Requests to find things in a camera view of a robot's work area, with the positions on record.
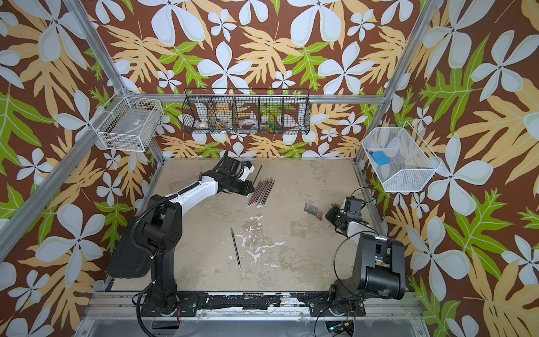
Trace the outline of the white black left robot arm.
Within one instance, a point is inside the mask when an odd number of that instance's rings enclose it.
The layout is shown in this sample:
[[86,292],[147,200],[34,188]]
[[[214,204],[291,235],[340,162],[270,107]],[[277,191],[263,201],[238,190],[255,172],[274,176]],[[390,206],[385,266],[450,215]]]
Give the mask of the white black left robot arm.
[[240,161],[226,152],[210,170],[186,188],[154,201],[135,217],[128,231],[128,262],[150,264],[151,280],[142,292],[144,308],[159,315],[179,310],[178,285],[174,277],[174,250],[183,234],[182,218],[193,207],[221,192],[247,196],[254,192],[248,179],[255,170],[250,161]]

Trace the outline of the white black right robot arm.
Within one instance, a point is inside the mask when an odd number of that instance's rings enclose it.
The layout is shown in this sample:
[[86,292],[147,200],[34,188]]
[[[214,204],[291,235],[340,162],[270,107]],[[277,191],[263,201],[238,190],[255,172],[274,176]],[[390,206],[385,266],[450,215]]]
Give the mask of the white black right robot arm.
[[366,299],[401,300],[406,293],[404,245],[369,225],[362,217],[365,206],[364,200],[349,196],[326,214],[335,231],[345,236],[339,247],[348,242],[357,245],[352,276],[335,274],[328,291],[328,309],[335,316],[364,315]]

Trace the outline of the red pencil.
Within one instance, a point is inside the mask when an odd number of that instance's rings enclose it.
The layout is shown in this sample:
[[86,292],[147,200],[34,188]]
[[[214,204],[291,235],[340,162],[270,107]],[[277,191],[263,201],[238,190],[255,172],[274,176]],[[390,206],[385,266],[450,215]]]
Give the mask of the red pencil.
[[251,206],[253,206],[253,205],[257,204],[257,203],[258,203],[258,200],[259,200],[259,199],[261,198],[262,192],[264,191],[264,189],[265,189],[265,186],[267,185],[267,182],[268,182],[268,180],[264,180],[264,181],[265,181],[265,183],[264,183],[264,185],[263,185],[263,187],[262,187],[262,190],[261,190],[261,192],[260,192],[260,193],[258,194],[258,198],[257,198],[257,200],[256,200],[256,201],[255,201],[255,202],[254,202],[254,203],[253,203],[253,204],[252,204]]
[[258,185],[257,185],[257,187],[255,189],[255,192],[253,193],[253,195],[251,196],[251,199],[248,202],[248,207],[250,207],[257,200],[258,194],[261,192],[264,183],[265,183],[265,181],[259,181],[258,182]]

